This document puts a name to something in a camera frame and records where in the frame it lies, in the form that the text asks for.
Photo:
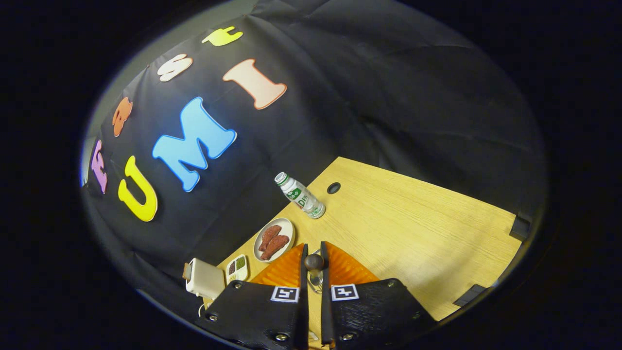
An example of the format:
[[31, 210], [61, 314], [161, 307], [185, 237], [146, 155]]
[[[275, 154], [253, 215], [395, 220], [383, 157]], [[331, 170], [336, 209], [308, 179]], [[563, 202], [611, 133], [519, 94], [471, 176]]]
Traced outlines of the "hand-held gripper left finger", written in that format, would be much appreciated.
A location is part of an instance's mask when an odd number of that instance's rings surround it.
[[299, 244], [251, 281], [234, 280], [197, 319], [212, 337], [252, 350], [306, 350], [309, 347], [308, 288]]

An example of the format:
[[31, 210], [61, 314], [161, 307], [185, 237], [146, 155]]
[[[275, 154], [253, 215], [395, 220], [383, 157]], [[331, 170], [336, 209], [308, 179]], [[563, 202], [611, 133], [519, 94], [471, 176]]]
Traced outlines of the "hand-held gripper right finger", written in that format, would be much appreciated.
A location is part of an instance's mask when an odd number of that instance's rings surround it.
[[399, 279], [379, 279], [338, 246], [324, 259], [322, 344], [331, 349], [402, 349], [438, 322]]

